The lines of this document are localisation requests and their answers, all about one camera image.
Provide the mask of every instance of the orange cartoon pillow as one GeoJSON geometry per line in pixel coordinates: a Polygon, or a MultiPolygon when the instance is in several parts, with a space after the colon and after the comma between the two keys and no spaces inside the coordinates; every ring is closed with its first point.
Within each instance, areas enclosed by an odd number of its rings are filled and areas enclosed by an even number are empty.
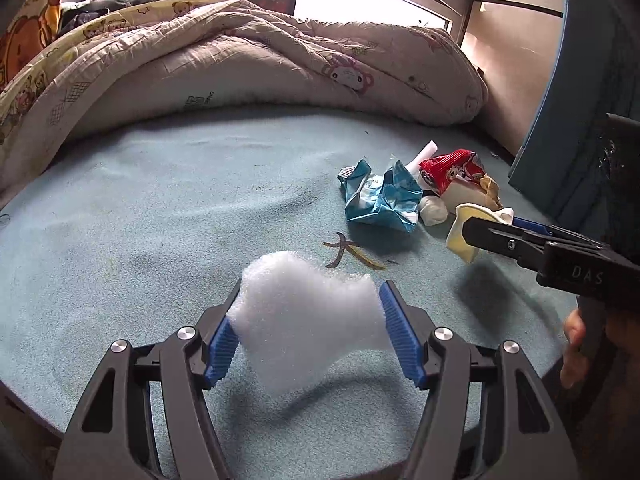
{"type": "Polygon", "coordinates": [[[56,39],[60,0],[27,0],[0,38],[0,91],[56,39]]]}

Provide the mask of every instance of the light blue bed sheet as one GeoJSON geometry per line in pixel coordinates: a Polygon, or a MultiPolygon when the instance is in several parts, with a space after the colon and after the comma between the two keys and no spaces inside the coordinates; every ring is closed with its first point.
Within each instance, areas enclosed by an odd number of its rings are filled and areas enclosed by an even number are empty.
{"type": "MultiPolygon", "coordinates": [[[[295,250],[328,264],[337,250],[322,243],[337,242],[337,232],[386,267],[345,253],[339,269],[395,280],[408,303],[468,341],[515,339],[545,372],[574,297],[495,254],[465,265],[444,247],[451,216],[412,234],[344,219],[340,168],[366,157],[382,172],[391,155],[411,160],[431,139],[439,153],[478,152],[505,206],[545,221],[507,185],[508,166],[459,128],[242,107],[135,124],[67,149],[2,211],[10,222],[0,232],[0,379],[64,430],[113,340],[159,342],[194,323],[262,254],[295,250]]],[[[153,393],[171,476],[158,386],[153,393]]],[[[239,349],[228,377],[206,393],[239,480],[338,478],[403,460],[425,398],[394,355],[372,351],[343,358],[315,388],[271,399],[239,349]]]]}

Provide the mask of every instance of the cartoon print blanket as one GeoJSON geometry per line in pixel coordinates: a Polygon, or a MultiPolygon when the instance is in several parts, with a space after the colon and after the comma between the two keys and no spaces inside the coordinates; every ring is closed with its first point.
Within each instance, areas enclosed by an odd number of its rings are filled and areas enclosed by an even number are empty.
{"type": "Polygon", "coordinates": [[[245,0],[163,0],[98,18],[49,45],[0,94],[0,207],[71,134],[255,102],[471,120],[487,99],[444,31],[323,23],[245,0]]]}

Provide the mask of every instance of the blue wrapper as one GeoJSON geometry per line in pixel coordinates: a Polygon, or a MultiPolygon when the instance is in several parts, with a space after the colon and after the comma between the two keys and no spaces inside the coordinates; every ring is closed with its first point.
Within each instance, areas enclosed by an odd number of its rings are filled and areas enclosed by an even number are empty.
{"type": "Polygon", "coordinates": [[[391,227],[410,233],[418,221],[422,190],[399,160],[384,174],[372,175],[362,159],[350,176],[338,176],[345,191],[349,222],[391,227]]]}

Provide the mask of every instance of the white foam sheet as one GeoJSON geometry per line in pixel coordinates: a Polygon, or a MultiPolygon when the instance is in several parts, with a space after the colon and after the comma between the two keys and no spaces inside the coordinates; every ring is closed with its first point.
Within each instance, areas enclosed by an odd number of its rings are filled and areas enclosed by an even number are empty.
{"type": "Polygon", "coordinates": [[[249,264],[226,315],[273,396],[316,383],[352,351],[392,350],[368,274],[325,269],[292,251],[249,264]]]}

